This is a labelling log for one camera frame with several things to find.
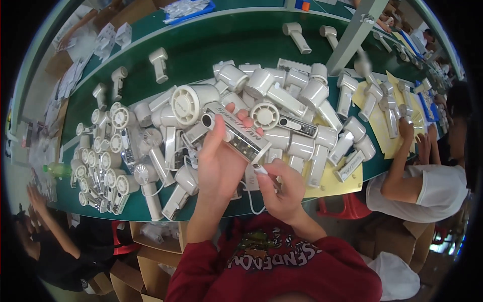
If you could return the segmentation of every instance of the person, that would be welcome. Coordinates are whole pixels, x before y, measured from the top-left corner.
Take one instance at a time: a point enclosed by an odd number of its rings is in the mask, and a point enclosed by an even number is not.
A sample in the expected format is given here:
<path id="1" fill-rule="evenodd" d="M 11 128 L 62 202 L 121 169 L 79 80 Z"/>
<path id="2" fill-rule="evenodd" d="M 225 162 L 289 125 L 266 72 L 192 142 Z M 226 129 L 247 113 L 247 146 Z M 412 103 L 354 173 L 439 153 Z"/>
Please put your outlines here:
<path id="1" fill-rule="evenodd" d="M 359 3 L 361 2 L 361 0 L 353 0 L 353 4 L 354 4 L 354 7 L 357 9 L 357 7 L 359 7 Z M 385 16 L 385 15 L 380 15 L 379 18 L 377 19 L 376 23 L 382 28 L 384 29 L 385 32 L 387 33 L 391 33 L 391 28 L 390 26 L 394 26 L 394 20 L 392 20 L 389 25 L 386 24 L 385 22 L 389 20 L 389 17 L 388 16 Z"/>
<path id="2" fill-rule="evenodd" d="M 415 36 L 424 47 L 426 47 L 428 43 L 434 43 L 436 40 L 433 31 L 430 29 L 426 29 L 425 31 L 414 29 L 411 36 Z"/>
<path id="3" fill-rule="evenodd" d="M 28 219 L 17 220 L 15 226 L 40 279 L 64 290 L 82 291 L 95 275 L 109 271 L 116 260 L 111 221 L 83 216 L 76 228 L 65 230 L 49 213 L 46 198 L 35 186 L 27 186 L 27 193 L 44 230 L 30 233 Z M 124 236 L 118 231 L 118 237 L 129 244 L 129 230 L 124 231 Z"/>
<path id="4" fill-rule="evenodd" d="M 234 107 L 226 106 L 230 112 Z M 245 127 L 253 125 L 245 109 L 237 117 Z M 222 143 L 224 135 L 223 118 L 216 115 L 199 154 L 187 245 L 165 301 L 379 301 L 378 275 L 347 242 L 327 236 L 309 217 L 301 204 L 302 175 L 277 158 L 263 165 L 268 174 L 257 175 L 268 213 L 235 218 L 217 251 L 212 239 L 247 167 Z M 275 193 L 277 176 L 283 185 Z"/>
<path id="5" fill-rule="evenodd" d="M 429 144 L 418 144 L 421 165 L 406 166 L 407 155 L 414 138 L 414 128 L 404 118 L 399 120 L 399 133 L 402 145 L 397 151 L 388 172 L 383 173 L 363 184 L 363 197 L 372 211 L 383 212 L 404 220 L 430 223 L 454 215 L 468 195 L 467 173 L 465 172 L 465 143 L 467 125 L 471 109 L 463 100 L 466 94 L 461 88 L 451 88 L 448 103 L 452 124 L 448 133 L 448 145 L 451 157 L 456 165 L 443 166 L 439 155 L 437 130 L 433 125 L 428 129 L 426 138 L 419 136 L 419 142 L 429 139 Z M 429 152 L 433 158 L 429 164 Z"/>
<path id="6" fill-rule="evenodd" d="M 88 23 L 96 16 L 97 10 L 87 5 L 79 5 L 52 41 L 56 50 L 65 49 L 73 37 L 89 33 L 91 28 Z"/>

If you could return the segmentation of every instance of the packaging box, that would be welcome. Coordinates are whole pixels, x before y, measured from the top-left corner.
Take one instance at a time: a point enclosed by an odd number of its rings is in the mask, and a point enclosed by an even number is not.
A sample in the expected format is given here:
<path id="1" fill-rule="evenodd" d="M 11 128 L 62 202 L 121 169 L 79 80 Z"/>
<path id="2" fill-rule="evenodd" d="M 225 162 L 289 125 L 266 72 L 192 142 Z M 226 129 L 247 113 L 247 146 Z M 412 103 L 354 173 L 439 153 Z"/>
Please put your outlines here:
<path id="1" fill-rule="evenodd" d="M 111 268 L 110 275 L 119 302 L 142 302 L 144 283 L 139 270 L 118 260 Z"/>
<path id="2" fill-rule="evenodd" d="M 157 8 L 155 7 L 153 0 L 135 0 L 116 14 L 111 19 L 111 24 L 114 25 L 115 30 L 117 31 L 117 29 L 124 23 L 127 22 L 132 25 L 139 19 L 154 13 L 156 10 Z"/>
<path id="3" fill-rule="evenodd" d="M 89 285 L 92 287 L 96 295 L 99 296 L 103 296 L 114 290 L 113 284 L 104 273 L 97 274 L 89 281 Z"/>
<path id="4" fill-rule="evenodd" d="M 45 67 L 45 72 L 56 79 L 61 79 L 73 63 L 67 50 L 62 50 L 50 58 Z"/>
<path id="5" fill-rule="evenodd" d="M 131 228 L 131 236 L 134 242 L 139 244 L 155 248 L 161 251 L 166 251 L 170 253 L 181 254 L 185 250 L 186 246 L 186 227 L 188 225 L 187 221 L 178 222 L 178 228 L 180 231 L 179 240 L 174 239 L 171 236 L 163 237 L 164 242 L 158 244 L 151 239 L 143 236 L 139 230 L 144 222 L 130 221 L 129 226 Z"/>
<path id="6" fill-rule="evenodd" d="M 356 236 L 356 248 L 359 253 L 371 259 L 383 251 L 397 255 L 418 273 L 426 261 L 433 240 L 434 225 L 395 217 L 376 219 Z"/>
<path id="7" fill-rule="evenodd" d="M 177 267 L 181 254 L 170 253 L 143 246 L 138 252 L 138 263 L 142 279 L 149 298 L 164 299 L 168 290 L 171 276 L 162 270 L 158 264 Z"/>

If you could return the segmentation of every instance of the dark hair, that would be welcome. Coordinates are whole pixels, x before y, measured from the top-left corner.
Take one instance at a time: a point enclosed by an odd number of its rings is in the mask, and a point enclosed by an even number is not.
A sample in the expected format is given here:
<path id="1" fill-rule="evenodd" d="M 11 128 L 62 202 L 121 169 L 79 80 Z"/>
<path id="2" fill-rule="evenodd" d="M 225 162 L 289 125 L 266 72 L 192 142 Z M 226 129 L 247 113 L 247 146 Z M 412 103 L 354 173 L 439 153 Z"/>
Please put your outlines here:
<path id="1" fill-rule="evenodd" d="M 466 120 L 471 119 L 471 102 L 469 96 L 469 86 L 467 82 L 457 81 L 448 91 L 446 101 L 448 112 L 451 117 L 462 117 Z"/>

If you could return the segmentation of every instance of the plastic bag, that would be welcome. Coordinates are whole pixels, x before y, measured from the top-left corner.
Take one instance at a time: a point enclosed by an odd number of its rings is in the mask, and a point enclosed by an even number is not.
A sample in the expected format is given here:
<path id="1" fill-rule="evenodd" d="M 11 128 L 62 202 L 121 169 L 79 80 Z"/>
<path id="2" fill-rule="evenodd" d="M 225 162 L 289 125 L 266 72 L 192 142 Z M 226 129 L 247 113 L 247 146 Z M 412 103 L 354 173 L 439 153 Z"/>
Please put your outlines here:
<path id="1" fill-rule="evenodd" d="M 158 266 L 162 270 L 164 270 L 165 272 L 167 272 L 168 274 L 170 274 L 171 277 L 173 277 L 173 274 L 176 271 L 176 268 L 175 267 L 171 267 L 171 266 L 168 266 L 168 265 L 163 264 L 163 263 L 158 263 Z"/>
<path id="2" fill-rule="evenodd" d="M 164 242 L 163 237 L 161 236 L 161 226 L 152 225 L 150 223 L 145 223 L 139 232 L 146 236 L 147 238 L 151 239 L 152 241 L 160 244 Z"/>
<path id="3" fill-rule="evenodd" d="M 409 299 L 419 291 L 419 276 L 398 256 L 381 252 L 368 264 L 381 278 L 381 301 Z"/>

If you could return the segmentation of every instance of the white plastic bag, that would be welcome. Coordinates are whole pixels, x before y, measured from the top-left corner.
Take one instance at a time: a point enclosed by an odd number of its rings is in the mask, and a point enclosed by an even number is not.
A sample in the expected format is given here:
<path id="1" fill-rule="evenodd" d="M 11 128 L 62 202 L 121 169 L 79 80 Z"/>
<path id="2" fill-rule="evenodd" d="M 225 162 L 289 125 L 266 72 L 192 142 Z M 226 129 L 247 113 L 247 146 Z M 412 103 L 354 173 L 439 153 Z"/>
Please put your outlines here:
<path id="1" fill-rule="evenodd" d="M 398 256 L 381 252 L 368 264 L 381 278 L 381 301 L 409 299 L 419 291 L 419 276 Z"/>

